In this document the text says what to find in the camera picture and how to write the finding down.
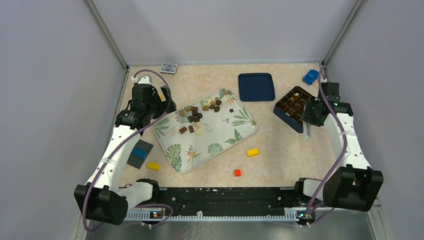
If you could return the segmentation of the clear plastic tongs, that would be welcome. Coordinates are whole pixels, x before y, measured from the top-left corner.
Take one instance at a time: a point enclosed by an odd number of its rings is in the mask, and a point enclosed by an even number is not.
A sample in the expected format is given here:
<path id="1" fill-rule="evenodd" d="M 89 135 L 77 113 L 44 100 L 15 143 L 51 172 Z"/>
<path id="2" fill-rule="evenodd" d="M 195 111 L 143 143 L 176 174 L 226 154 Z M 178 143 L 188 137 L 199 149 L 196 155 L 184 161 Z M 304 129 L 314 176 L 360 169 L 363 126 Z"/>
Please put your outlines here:
<path id="1" fill-rule="evenodd" d="M 311 137 L 311 124 L 309 122 L 306 122 L 306 121 L 303 122 L 303 133 L 304 133 L 304 140 L 308 141 Z"/>

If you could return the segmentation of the blue chocolate box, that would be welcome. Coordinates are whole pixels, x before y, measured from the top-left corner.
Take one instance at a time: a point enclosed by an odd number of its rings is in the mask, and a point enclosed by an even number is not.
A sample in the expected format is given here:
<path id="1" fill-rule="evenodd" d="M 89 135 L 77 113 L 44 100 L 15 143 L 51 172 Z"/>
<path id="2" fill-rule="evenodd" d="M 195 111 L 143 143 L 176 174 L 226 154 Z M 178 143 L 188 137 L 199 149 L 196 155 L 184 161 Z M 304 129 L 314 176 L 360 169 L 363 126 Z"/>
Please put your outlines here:
<path id="1" fill-rule="evenodd" d="M 309 92 L 300 86 L 295 86 L 276 102 L 273 113 L 295 132 L 302 134 L 304 132 L 302 115 L 311 97 Z"/>

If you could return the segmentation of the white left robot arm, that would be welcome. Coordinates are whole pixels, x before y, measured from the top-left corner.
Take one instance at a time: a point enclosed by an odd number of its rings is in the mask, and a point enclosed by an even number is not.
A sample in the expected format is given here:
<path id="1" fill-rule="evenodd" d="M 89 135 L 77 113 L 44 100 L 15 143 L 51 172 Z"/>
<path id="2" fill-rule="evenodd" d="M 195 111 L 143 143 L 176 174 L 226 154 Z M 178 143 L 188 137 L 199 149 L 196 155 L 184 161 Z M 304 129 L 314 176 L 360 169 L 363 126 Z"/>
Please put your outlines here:
<path id="1" fill-rule="evenodd" d="M 74 198 L 85 220 L 120 225 L 128 210 L 144 202 L 154 207 L 160 202 L 157 182 L 142 180 L 120 187 L 130 155 L 144 131 L 166 114 L 176 110 L 169 85 L 160 93 L 149 77 L 132 78 L 131 99 L 116 116 L 112 136 L 98 166 L 85 184 L 77 185 Z"/>

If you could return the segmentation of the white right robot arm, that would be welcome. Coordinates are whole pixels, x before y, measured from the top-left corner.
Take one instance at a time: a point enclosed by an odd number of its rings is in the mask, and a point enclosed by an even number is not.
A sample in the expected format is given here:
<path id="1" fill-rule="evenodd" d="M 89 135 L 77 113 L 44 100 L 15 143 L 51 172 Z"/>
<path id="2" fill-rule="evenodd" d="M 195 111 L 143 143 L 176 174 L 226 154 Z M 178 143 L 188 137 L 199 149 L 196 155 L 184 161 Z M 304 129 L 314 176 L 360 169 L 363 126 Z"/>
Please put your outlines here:
<path id="1" fill-rule="evenodd" d="M 312 212 L 316 201 L 324 206 L 367 212 L 373 206 L 384 182 L 383 173 L 374 170 L 361 149 L 354 127 L 354 113 L 342 102 L 339 84 L 324 82 L 317 97 L 310 97 L 302 120 L 308 125 L 324 127 L 330 135 L 336 158 L 322 180 L 300 178 L 293 200 Z"/>

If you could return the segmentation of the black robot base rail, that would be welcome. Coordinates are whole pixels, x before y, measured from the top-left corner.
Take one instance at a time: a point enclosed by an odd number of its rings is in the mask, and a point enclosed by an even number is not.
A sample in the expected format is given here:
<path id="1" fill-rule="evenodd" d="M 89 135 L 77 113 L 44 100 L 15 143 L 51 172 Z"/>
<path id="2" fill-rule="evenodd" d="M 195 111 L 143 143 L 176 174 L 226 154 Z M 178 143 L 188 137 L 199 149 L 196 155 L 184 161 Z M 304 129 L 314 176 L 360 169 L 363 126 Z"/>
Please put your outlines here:
<path id="1" fill-rule="evenodd" d="M 168 187 L 154 190 L 145 204 L 166 204 L 167 214 L 193 217 L 282 217 L 304 208 L 310 197 L 297 187 Z"/>

